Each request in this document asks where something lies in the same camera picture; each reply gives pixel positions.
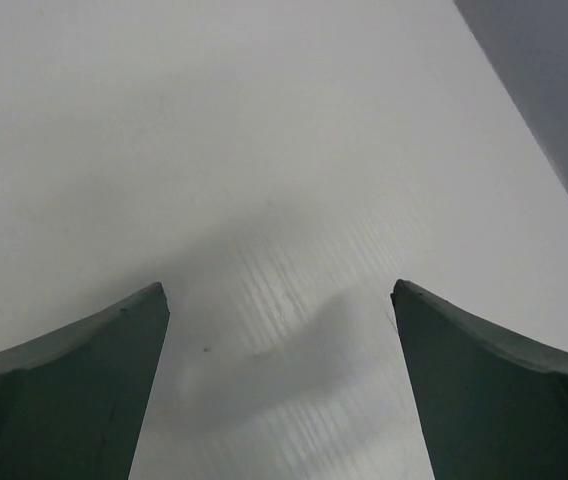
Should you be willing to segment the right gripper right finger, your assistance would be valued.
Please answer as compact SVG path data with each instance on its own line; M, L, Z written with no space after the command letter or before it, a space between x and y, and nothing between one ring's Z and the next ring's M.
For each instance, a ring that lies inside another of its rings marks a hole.
M434 476L568 479L568 352L413 282L391 301Z

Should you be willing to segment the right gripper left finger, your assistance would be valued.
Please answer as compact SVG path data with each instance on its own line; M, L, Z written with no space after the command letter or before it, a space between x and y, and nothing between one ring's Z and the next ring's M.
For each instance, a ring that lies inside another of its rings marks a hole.
M161 283L0 351L0 479L126 479L170 311Z

